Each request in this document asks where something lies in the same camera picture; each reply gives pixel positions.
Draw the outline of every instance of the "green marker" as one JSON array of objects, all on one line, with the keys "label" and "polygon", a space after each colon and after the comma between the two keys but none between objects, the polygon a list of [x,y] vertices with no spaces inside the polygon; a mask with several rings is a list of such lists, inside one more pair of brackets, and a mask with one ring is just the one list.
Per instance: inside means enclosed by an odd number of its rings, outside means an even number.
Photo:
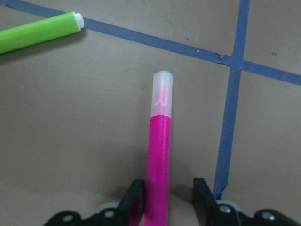
[{"label": "green marker", "polygon": [[0,54],[80,32],[85,25],[80,13],[65,13],[0,31]]}]

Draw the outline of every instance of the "marker cap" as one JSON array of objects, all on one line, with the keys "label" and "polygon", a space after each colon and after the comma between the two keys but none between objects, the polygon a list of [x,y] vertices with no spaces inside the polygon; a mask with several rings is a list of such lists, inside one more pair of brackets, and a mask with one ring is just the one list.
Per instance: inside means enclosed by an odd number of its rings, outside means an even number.
[{"label": "marker cap", "polygon": [[165,115],[171,118],[172,94],[173,75],[168,71],[155,73],[152,87],[151,117]]}]

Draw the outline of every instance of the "pink marker barrel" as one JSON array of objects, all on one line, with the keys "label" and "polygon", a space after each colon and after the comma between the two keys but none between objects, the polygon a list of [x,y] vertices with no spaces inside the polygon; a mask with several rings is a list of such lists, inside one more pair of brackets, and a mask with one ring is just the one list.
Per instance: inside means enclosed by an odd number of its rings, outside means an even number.
[{"label": "pink marker barrel", "polygon": [[170,72],[154,74],[144,226],[168,225],[172,84]]}]

